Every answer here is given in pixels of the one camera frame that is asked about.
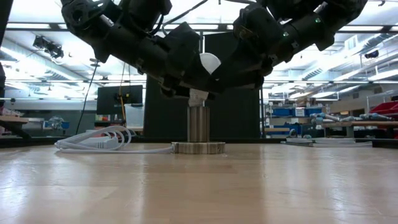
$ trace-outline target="computer monitor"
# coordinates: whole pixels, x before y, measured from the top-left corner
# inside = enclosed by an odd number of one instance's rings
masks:
[[[142,106],[142,85],[98,88],[97,114],[122,114],[121,97],[124,104]]]

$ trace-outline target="red object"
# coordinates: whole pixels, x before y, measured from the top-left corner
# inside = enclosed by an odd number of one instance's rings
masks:
[[[379,106],[373,108],[373,110],[371,110],[369,113],[378,113],[381,115],[398,113],[398,101],[382,103]]]

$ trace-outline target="metal cylinder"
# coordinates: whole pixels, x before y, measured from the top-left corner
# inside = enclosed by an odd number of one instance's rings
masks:
[[[210,109],[205,106],[188,108],[188,142],[210,141]]]

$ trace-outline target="black wall panel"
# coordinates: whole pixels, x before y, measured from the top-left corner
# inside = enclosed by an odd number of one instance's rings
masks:
[[[169,99],[160,85],[148,76],[146,88],[144,136],[156,139],[187,138],[188,99]]]
[[[205,52],[224,61],[235,50],[238,41],[231,32],[205,36]],[[210,136],[212,138],[259,138],[259,91],[230,89],[208,101]]]
[[[205,37],[205,52],[220,60],[229,56],[236,47],[230,33]],[[227,90],[215,101],[207,101],[210,107],[210,138],[259,138],[259,92],[251,90]],[[187,99],[168,99],[160,92],[156,80],[148,78],[145,102],[145,138],[186,139]]]

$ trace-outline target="workbench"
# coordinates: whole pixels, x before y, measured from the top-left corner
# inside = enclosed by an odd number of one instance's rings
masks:
[[[4,127],[7,130],[15,133],[24,139],[29,139],[30,135],[22,130],[22,125],[29,122],[27,118],[19,118],[15,116],[0,116],[0,127]]]
[[[394,138],[394,128],[398,127],[398,121],[345,121],[335,123],[325,123],[322,127],[325,128],[325,137],[329,128],[346,128],[347,137],[354,137],[355,126],[382,126],[387,128],[387,137]]]
[[[2,149],[0,223],[398,223],[396,150],[226,147],[200,156]]]

